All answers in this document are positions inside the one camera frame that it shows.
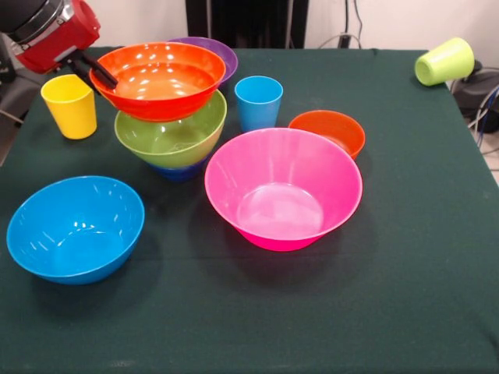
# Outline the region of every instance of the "yellow cup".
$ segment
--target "yellow cup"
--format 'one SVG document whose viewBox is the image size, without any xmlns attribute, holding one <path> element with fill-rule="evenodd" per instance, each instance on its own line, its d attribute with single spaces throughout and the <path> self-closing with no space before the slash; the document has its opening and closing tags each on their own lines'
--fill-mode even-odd
<svg viewBox="0 0 499 374">
<path fill-rule="evenodd" d="M 473 50 L 460 37 L 454 37 L 425 53 L 414 66 L 418 80 L 425 86 L 464 78 L 475 65 Z"/>
<path fill-rule="evenodd" d="M 97 129 L 94 92 L 78 76 L 50 79 L 41 88 L 41 96 L 66 138 L 84 139 Z"/>
</svg>

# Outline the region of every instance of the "green tablecloth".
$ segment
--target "green tablecloth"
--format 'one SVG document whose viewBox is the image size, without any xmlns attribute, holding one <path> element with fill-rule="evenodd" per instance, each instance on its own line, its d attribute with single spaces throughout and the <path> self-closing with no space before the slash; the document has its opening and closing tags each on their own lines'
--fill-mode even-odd
<svg viewBox="0 0 499 374">
<path fill-rule="evenodd" d="M 0 169 L 2 237 L 29 195 L 75 175 L 130 184 L 146 224 L 126 265 L 83 287 L 32 276 L 2 239 L 0 372 L 497 372 L 499 194 L 446 87 L 417 83 L 420 53 L 237 51 L 219 143 L 254 74 L 284 87 L 278 125 L 323 108 L 366 131 L 356 214 L 291 253 L 246 242 L 202 176 L 174 184 L 133 156 L 104 99 L 83 141 L 36 99 Z"/>
</svg>

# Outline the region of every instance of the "bowl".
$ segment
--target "bowl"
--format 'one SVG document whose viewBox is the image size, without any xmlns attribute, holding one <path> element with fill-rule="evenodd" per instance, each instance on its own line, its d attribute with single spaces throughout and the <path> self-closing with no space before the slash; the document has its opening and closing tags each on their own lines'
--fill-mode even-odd
<svg viewBox="0 0 499 374">
<path fill-rule="evenodd" d="M 354 160 L 366 143 L 362 126 L 352 117 L 337 111 L 307 111 L 296 116 L 289 128 L 322 135 L 346 150 Z"/>
<path fill-rule="evenodd" d="M 185 166 L 184 168 L 162 168 L 159 166 L 154 166 L 152 164 L 149 164 L 149 166 L 151 166 L 155 171 L 157 171 L 160 175 L 162 175 L 169 181 L 185 182 L 194 178 L 203 170 L 207 159 L 208 156 L 206 156 L 203 160 L 195 163 L 194 165 Z"/>
<path fill-rule="evenodd" d="M 173 122 L 144 122 L 119 112 L 115 133 L 123 146 L 148 164 L 184 168 L 213 150 L 226 115 L 227 102 L 217 90 L 194 115 Z"/>
<path fill-rule="evenodd" d="M 237 55 L 231 48 L 220 41 L 216 41 L 215 39 L 210 39 L 207 37 L 178 37 L 176 39 L 171 39 L 170 41 L 197 45 L 198 47 L 209 49 L 210 51 L 220 56 L 221 59 L 225 62 L 225 75 L 222 78 L 220 84 L 227 82 L 237 70 Z"/>
<path fill-rule="evenodd" d="M 117 80 L 114 90 L 90 79 L 120 111 L 149 122 L 175 121 L 205 105 L 225 75 L 212 51 L 185 43 L 146 43 L 98 59 Z"/>
<path fill-rule="evenodd" d="M 208 199 L 264 249 L 306 247 L 346 222 L 362 195 L 355 161 L 311 132 L 260 129 L 224 144 L 204 175 Z"/>
<path fill-rule="evenodd" d="M 89 284 L 116 271 L 142 231 L 142 200 L 113 178 L 64 179 L 14 213 L 7 246 L 25 270 L 60 284 Z"/>
</svg>

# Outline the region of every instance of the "green bowl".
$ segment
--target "green bowl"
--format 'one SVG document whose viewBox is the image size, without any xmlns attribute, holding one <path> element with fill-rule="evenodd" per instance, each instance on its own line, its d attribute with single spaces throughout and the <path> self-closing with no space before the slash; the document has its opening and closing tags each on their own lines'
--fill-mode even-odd
<svg viewBox="0 0 499 374">
<path fill-rule="evenodd" d="M 162 168 L 183 168 L 203 160 L 224 127 L 227 102 L 219 90 L 199 111 L 172 122 L 146 122 L 119 111 L 118 140 L 142 160 Z"/>
</svg>

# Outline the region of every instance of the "small orange bowl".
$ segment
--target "small orange bowl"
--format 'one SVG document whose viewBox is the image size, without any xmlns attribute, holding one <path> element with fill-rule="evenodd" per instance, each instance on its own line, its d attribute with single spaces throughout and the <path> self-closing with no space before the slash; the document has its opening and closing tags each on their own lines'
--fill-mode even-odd
<svg viewBox="0 0 499 374">
<path fill-rule="evenodd" d="M 102 96 L 126 114 L 149 122 L 189 117 L 211 99 L 225 74 L 225 63 L 214 52 L 183 43 L 130 45 L 98 61 L 118 80 L 112 90 L 90 71 Z"/>
<path fill-rule="evenodd" d="M 322 135 L 346 150 L 354 160 L 366 143 L 362 126 L 337 111 L 307 111 L 294 117 L 288 127 Z"/>
</svg>

